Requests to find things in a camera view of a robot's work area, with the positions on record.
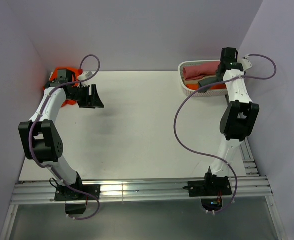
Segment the dark grey t shirt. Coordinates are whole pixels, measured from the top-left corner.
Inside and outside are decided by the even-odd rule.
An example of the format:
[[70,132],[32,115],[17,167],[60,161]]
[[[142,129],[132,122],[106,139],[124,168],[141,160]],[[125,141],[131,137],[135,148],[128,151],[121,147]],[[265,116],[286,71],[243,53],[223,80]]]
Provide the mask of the dark grey t shirt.
[[207,76],[203,77],[198,81],[198,85],[200,86],[201,90],[198,90],[198,93],[205,93],[208,90],[210,90],[210,87],[215,86],[215,85],[220,85],[224,84],[222,83],[216,76]]

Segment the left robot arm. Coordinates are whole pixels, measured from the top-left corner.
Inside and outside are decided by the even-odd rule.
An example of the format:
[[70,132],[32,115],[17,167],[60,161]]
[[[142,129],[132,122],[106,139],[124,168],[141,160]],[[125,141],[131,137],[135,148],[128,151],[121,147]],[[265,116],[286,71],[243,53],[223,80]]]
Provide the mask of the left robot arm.
[[18,126],[25,157],[54,176],[55,201],[99,199],[100,186],[84,185],[79,173],[67,163],[63,142],[55,126],[58,113],[67,100],[84,109],[104,108],[96,85],[83,85],[94,75],[81,69],[57,69],[54,78],[44,86],[44,96],[35,114]]

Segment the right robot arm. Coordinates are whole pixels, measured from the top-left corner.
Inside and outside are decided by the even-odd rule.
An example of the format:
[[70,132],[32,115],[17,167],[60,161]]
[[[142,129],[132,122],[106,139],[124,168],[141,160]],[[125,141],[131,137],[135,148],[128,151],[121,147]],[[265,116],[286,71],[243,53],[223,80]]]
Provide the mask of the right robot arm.
[[216,71],[218,82],[225,82],[229,102],[220,120],[222,134],[217,156],[209,166],[203,180],[189,181],[190,197],[230,196],[233,188],[230,176],[235,176],[232,162],[236,150],[248,137],[255,124],[259,106],[250,99],[244,82],[244,65],[237,60],[235,48],[221,50],[220,64]]

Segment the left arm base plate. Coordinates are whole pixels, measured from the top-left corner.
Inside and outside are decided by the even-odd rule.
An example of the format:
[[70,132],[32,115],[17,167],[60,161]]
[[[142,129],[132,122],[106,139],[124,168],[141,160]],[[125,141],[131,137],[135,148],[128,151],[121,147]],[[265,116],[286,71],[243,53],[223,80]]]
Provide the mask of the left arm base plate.
[[[91,194],[99,199],[100,185],[99,184],[85,184],[82,189],[83,192]],[[54,196],[55,202],[65,203],[65,213],[72,216],[83,215],[87,208],[88,201],[93,201],[94,198],[85,194],[74,192],[66,186],[58,185]]]

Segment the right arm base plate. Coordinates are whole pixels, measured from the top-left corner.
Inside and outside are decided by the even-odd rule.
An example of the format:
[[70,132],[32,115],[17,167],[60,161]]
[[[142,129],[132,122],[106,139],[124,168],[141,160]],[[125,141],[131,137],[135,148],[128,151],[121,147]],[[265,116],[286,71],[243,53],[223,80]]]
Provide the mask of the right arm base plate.
[[204,180],[188,181],[183,190],[188,192],[190,198],[200,198],[201,207],[206,214],[215,214],[223,208],[224,196],[231,196],[232,190],[229,183],[214,185]]

